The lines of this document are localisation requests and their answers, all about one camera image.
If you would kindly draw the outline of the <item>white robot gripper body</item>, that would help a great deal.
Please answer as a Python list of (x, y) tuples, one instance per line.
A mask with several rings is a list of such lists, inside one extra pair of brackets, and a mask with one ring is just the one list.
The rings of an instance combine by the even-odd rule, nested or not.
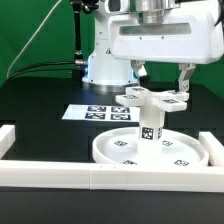
[(139, 24), (133, 14), (108, 22), (110, 50), (115, 58), (169, 63), (209, 64), (224, 54), (222, 25), (208, 9), (170, 10), (162, 24)]

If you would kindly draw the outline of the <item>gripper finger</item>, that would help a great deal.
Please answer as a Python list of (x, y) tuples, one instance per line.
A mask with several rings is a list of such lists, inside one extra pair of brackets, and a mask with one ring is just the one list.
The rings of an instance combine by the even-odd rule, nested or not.
[(178, 92), (187, 92), (189, 90), (189, 80), (194, 73), (196, 65), (193, 63), (183, 63), (179, 65), (180, 76), (176, 81), (176, 90)]
[(145, 62), (141, 60), (132, 60), (131, 67), (137, 76), (139, 85), (146, 88), (149, 83), (149, 76), (145, 69)]

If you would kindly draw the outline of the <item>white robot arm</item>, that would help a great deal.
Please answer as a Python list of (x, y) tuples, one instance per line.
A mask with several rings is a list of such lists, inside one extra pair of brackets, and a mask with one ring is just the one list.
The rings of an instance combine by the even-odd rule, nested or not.
[(147, 61), (177, 63), (180, 91), (196, 65), (224, 55), (219, 0), (102, 0), (96, 16), (100, 50), (128, 60), (136, 74)]

